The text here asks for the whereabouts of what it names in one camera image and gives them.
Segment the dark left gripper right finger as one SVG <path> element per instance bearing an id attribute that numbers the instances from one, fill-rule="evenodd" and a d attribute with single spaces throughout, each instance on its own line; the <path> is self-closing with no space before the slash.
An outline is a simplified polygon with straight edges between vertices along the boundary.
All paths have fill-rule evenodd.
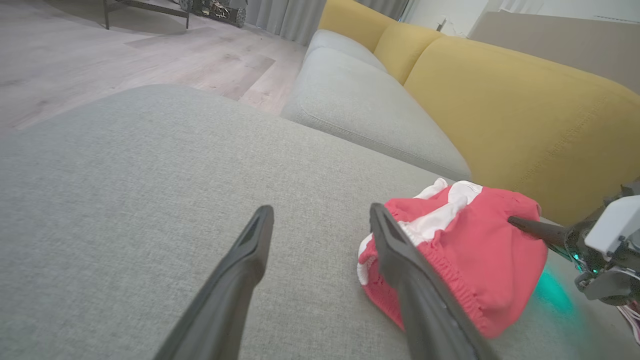
<path id="1" fill-rule="evenodd" d="M 496 360 L 494 349 L 389 210 L 373 203 L 369 214 L 379 272 L 397 292 L 410 358 Z"/>

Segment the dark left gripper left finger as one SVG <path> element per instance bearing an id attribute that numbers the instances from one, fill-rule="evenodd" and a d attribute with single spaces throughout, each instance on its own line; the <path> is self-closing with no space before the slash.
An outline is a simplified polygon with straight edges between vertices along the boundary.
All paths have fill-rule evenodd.
<path id="1" fill-rule="evenodd" d="M 259 207 L 202 285 L 156 360 L 236 360 L 253 291 L 265 275 L 274 208 Z"/>

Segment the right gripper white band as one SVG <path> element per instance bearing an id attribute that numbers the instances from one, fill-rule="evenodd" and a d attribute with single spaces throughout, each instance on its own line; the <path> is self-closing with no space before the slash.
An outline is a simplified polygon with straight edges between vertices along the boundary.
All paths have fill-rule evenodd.
<path id="1" fill-rule="evenodd" d="M 541 239 L 548 247 L 564 248 L 568 229 L 556 224 L 510 216 L 507 222 Z M 610 306 L 639 301 L 639 182 L 621 186 L 595 221 L 572 229 L 572 262 L 579 271 L 574 280 L 588 300 Z"/>

